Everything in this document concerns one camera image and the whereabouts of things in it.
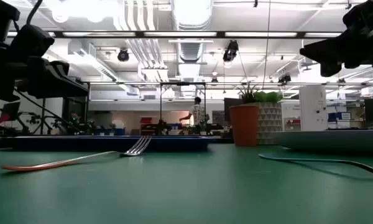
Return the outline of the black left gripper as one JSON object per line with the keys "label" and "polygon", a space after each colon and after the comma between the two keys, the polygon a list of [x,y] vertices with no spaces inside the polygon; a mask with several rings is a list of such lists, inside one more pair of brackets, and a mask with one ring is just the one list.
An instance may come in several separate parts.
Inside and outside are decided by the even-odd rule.
{"label": "black left gripper", "polygon": [[88,94],[88,89],[82,84],[69,79],[68,62],[49,62],[42,57],[29,57],[27,50],[25,41],[14,40],[10,45],[0,41],[0,100],[18,101],[20,98],[14,94],[14,89],[25,83],[28,94],[36,98]]}

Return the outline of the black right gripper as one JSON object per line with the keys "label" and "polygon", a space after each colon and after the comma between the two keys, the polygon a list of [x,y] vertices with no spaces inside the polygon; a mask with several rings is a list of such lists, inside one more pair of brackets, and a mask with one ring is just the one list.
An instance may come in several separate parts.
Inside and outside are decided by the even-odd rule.
{"label": "black right gripper", "polygon": [[[343,67],[355,68],[360,65],[373,67],[373,0],[362,2],[343,16],[346,26],[344,34],[328,38],[300,49],[300,54],[320,63],[320,75],[331,77]],[[347,37],[346,59],[342,55]]]}

